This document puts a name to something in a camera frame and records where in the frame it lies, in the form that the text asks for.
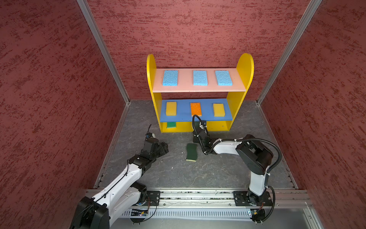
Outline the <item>dark green wavy sponge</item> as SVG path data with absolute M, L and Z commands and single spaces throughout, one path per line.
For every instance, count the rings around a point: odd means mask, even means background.
M 197 153 L 197 145 L 194 143 L 189 143 L 186 146 L 186 161 L 192 161 L 195 162 L 198 159 L 198 153 Z

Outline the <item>orange sponge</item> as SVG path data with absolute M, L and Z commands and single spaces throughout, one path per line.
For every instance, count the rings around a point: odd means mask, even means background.
M 201 104 L 200 103 L 190 103 L 190 108 L 191 108 L 191 115 L 197 115 L 197 116 L 202 116 L 202 110 L 201 110 Z

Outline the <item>bright green sponge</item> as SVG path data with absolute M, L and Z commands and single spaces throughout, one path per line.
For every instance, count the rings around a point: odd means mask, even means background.
M 167 122 L 166 128 L 167 129 L 169 129 L 169 128 L 176 128 L 176 123 L 175 122 Z

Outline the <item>yellow sponge back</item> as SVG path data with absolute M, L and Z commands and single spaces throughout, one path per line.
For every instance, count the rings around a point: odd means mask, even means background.
M 226 116 L 224 104 L 213 104 L 213 112 L 214 112 L 214 117 L 225 117 Z

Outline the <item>yellow sponge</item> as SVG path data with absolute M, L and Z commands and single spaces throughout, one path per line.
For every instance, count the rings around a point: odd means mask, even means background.
M 166 116 L 176 116 L 177 115 L 177 102 L 167 102 L 166 103 Z
M 213 104 L 213 112 L 214 112 L 214 117 L 225 117 L 226 116 L 224 104 Z

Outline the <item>yellow sponge front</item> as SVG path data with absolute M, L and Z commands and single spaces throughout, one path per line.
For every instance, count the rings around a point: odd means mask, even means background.
M 166 116 L 176 116 L 177 115 L 177 102 L 167 102 L 166 103 Z

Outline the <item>blue sponge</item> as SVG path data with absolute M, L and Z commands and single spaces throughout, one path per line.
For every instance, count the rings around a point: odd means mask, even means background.
M 178 70 L 164 70 L 163 86 L 178 85 Z
M 194 86 L 208 86 L 207 71 L 194 70 L 193 84 Z
M 219 86 L 232 86 L 233 82 L 228 71 L 219 70 L 215 71 L 215 76 L 217 80 L 217 84 Z

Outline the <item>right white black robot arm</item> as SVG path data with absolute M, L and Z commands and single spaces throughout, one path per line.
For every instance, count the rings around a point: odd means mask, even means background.
M 241 139 L 210 138 L 205 128 L 193 131 L 193 142 L 198 143 L 204 154 L 229 154 L 239 156 L 250 170 L 250 184 L 245 200 L 252 206 L 259 206 L 267 189 L 269 169 L 273 153 L 262 141 L 253 135 Z

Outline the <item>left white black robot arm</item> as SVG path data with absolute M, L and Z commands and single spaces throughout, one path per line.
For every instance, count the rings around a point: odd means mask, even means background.
M 137 180 L 157 158 L 169 152 L 168 144 L 149 137 L 140 154 L 130 158 L 122 173 L 93 197 L 78 203 L 71 229 L 108 229 L 131 206 L 147 201 L 147 187 Z

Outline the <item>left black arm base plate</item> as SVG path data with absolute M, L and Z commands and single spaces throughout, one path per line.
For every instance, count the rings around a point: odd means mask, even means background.
M 147 190 L 140 194 L 140 199 L 135 206 L 158 206 L 161 191 Z

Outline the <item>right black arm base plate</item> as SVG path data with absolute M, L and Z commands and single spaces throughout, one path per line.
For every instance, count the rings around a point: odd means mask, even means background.
M 234 191 L 233 196 L 236 206 L 270 207 L 273 205 L 268 191 L 265 191 L 261 196 L 248 191 Z

